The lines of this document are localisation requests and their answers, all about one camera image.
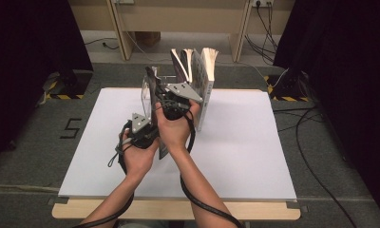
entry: electrical outlet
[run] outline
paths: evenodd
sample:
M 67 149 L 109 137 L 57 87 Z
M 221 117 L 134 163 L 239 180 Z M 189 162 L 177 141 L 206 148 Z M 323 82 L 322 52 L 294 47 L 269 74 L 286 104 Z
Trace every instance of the electrical outlet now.
M 252 7 L 256 7 L 257 6 L 257 1 L 260 2 L 260 7 L 261 8 L 268 8 L 268 7 L 270 7 L 270 4 L 271 4 L 271 7 L 272 7 L 273 4 L 274 4 L 274 0 L 253 0 Z

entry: black curtain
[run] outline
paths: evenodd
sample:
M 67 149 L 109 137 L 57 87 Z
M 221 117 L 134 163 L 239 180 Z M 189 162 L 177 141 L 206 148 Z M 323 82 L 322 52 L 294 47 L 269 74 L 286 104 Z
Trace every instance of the black curtain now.
M 13 140 L 53 72 L 93 70 L 67 0 L 0 1 L 0 152 Z
M 329 118 L 347 159 L 380 207 L 380 1 L 340 0 L 325 27 L 311 24 L 323 4 L 296 0 L 278 44 L 275 66 L 292 67 L 309 41 L 319 39 L 299 59 Z

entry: person's right hand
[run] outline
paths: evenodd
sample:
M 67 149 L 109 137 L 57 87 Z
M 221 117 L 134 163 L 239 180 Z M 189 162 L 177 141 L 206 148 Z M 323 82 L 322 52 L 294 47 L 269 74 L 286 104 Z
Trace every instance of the person's right hand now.
M 193 119 L 199 113 L 200 106 L 192 100 L 190 100 L 190 105 L 190 110 L 186 115 L 189 119 Z M 187 120 L 184 117 L 175 121 L 167 120 L 163 114 L 161 103 L 156 103 L 156 116 L 161 140 L 168 150 L 177 151 L 185 148 L 187 138 L 190 135 L 190 127 Z

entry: white surface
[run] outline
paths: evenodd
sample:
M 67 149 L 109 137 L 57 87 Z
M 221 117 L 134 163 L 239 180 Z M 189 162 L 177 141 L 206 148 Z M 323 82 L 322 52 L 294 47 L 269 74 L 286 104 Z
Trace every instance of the white surface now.
M 124 178 L 115 155 L 118 134 L 142 113 L 138 88 L 104 88 L 59 192 L 63 197 L 104 197 Z M 295 200 L 295 190 L 267 93 L 213 90 L 201 132 L 191 152 L 218 194 L 231 200 Z M 155 156 L 136 198 L 185 198 L 172 158 Z

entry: wrist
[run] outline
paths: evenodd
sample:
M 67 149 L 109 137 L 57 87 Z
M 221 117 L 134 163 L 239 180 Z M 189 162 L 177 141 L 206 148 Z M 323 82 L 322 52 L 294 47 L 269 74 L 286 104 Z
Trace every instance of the wrist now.
M 130 181 L 132 183 L 140 184 L 144 177 L 145 174 L 141 173 L 127 173 L 127 175 L 124 178 L 124 181 Z

